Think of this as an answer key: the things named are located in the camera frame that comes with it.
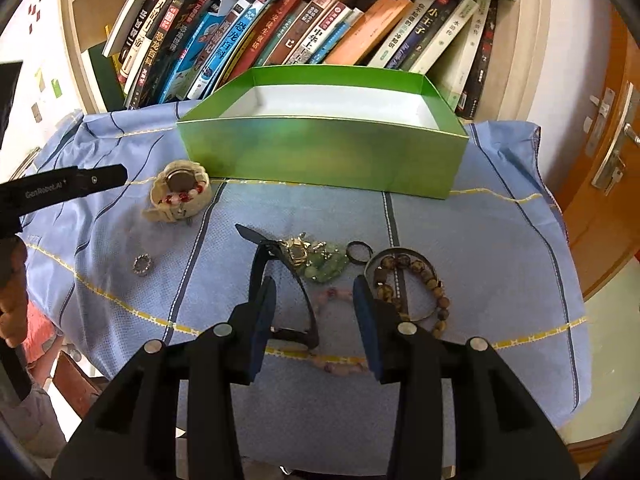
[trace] door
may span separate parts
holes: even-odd
[[[598,117],[558,194],[585,299],[640,250],[640,49],[614,10]]]

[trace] green box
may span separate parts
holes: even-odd
[[[468,135],[422,75],[252,68],[178,122],[210,176],[446,198]]]

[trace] ring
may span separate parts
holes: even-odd
[[[153,260],[151,256],[148,254],[140,254],[140,256],[136,256],[136,259],[133,261],[133,272],[135,272],[139,276],[146,276],[146,274],[151,270],[153,265]]]
[[[373,249],[369,244],[366,244],[364,242],[359,242],[359,241],[349,242],[347,244],[347,258],[349,259],[349,261],[354,265],[362,265],[362,266],[367,265],[367,263],[369,263],[369,260],[359,260],[351,256],[351,248],[355,246],[364,247],[369,252],[369,259],[373,256]]]

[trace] bookshelf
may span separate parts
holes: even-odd
[[[126,0],[60,0],[69,67],[85,113],[97,112],[81,52],[106,39]],[[525,120],[540,79],[551,0],[501,0],[494,52],[476,121]]]

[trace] blue book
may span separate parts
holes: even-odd
[[[200,99],[203,97],[205,90],[211,85],[215,77],[217,77],[225,65],[225,61],[228,56],[231,55],[236,44],[239,43],[244,34],[249,30],[250,25],[254,22],[260,11],[271,0],[255,0],[250,7],[240,16],[236,21],[236,24],[231,27],[220,43],[218,47],[207,59],[204,67],[202,68],[200,75],[193,82],[189,92],[187,93],[187,99]]]
[[[193,35],[184,46],[180,57],[174,62],[162,88],[158,103],[167,103],[176,97],[182,88],[187,74],[198,59],[198,54],[207,44],[211,35],[225,19],[224,16],[216,16],[215,12],[208,12],[196,27]]]
[[[322,62],[322,60],[331,52],[331,49],[342,39],[342,37],[347,33],[355,22],[360,19],[364,13],[360,9],[353,9],[351,13],[345,18],[345,20],[338,25],[335,30],[329,34],[320,45],[318,50],[314,52],[314,54],[309,58],[309,61],[306,63],[309,65],[317,65]]]
[[[385,68],[400,68],[402,62],[419,44],[425,48],[457,5],[458,0],[436,0],[433,2],[425,15],[416,23],[414,30],[407,35],[400,48],[393,54],[393,57],[387,61]]]

